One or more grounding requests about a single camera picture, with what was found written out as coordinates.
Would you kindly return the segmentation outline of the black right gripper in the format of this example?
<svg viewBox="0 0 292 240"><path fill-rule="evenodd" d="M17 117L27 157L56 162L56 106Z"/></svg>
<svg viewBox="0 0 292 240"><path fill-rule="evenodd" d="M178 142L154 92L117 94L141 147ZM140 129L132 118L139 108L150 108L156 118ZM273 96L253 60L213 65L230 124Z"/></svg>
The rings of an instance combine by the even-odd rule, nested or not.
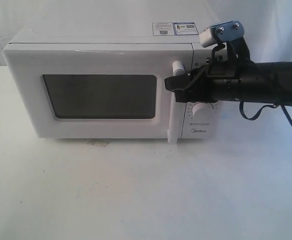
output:
<svg viewBox="0 0 292 240"><path fill-rule="evenodd" d="M190 73L167 77L165 89L174 91L177 102L215 102L215 81L238 79L245 60L249 59L250 51L244 39L218 43L211 50L205 66Z"/></svg>

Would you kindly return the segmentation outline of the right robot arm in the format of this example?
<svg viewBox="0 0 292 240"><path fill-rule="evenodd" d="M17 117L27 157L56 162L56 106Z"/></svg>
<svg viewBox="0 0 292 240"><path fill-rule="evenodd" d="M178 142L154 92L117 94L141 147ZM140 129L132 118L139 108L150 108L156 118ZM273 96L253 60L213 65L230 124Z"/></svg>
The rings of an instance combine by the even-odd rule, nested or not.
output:
<svg viewBox="0 0 292 240"><path fill-rule="evenodd" d="M205 65L164 80L178 103L217 101L292 107L292 62L255 63L243 38L218 43Z"/></svg>

